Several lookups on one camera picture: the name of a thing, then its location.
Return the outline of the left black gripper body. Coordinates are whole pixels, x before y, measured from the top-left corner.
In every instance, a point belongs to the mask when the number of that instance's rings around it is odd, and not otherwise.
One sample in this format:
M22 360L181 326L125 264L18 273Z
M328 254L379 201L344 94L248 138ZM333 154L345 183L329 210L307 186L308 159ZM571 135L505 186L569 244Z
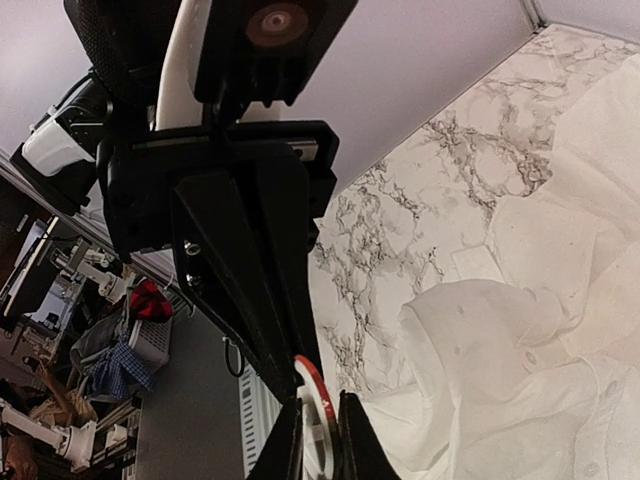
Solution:
M181 2L66 2L91 69L18 147L12 166L68 217L98 188L113 251L129 262L138 252L174 252L171 193L183 176L290 149L309 175L309 252L337 182L339 140L327 123L249 123L244 114L221 128L206 107L198 127L156 130L161 70Z

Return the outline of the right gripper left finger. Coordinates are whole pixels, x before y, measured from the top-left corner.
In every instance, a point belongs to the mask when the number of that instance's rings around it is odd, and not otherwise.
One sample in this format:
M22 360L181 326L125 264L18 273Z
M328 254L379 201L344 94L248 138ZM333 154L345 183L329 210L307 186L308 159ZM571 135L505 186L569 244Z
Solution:
M252 480L299 480L302 462L302 403L291 398L283 405L252 469Z

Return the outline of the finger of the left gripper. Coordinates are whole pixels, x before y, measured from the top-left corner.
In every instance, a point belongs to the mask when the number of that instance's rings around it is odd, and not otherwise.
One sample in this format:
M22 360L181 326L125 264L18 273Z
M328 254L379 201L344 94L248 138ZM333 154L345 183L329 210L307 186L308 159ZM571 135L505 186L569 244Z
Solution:
M240 348L280 402L294 358L319 357L308 288L309 175L290 149L183 176L171 193L183 291Z

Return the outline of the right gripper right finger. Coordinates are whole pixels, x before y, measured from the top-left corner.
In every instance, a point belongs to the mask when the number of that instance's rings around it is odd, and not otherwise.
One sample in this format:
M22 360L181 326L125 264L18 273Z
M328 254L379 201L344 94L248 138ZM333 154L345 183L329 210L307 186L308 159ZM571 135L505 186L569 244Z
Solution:
M370 420L355 393L340 393L338 478L346 480L399 480Z

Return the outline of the red round brooch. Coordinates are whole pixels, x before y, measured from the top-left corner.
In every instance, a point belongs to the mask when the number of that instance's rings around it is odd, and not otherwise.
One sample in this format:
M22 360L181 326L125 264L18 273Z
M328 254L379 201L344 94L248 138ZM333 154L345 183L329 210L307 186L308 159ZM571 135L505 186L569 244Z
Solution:
M319 370L308 358L296 355L294 368L302 379L297 397L303 418L303 478L337 479L339 434L330 394Z

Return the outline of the white button shirt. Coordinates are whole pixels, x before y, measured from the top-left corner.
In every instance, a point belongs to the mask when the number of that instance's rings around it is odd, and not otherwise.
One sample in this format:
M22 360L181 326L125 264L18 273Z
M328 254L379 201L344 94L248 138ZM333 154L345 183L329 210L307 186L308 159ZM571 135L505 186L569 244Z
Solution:
M412 383L365 405L394 477L638 477L637 57L560 117L552 172L402 307Z

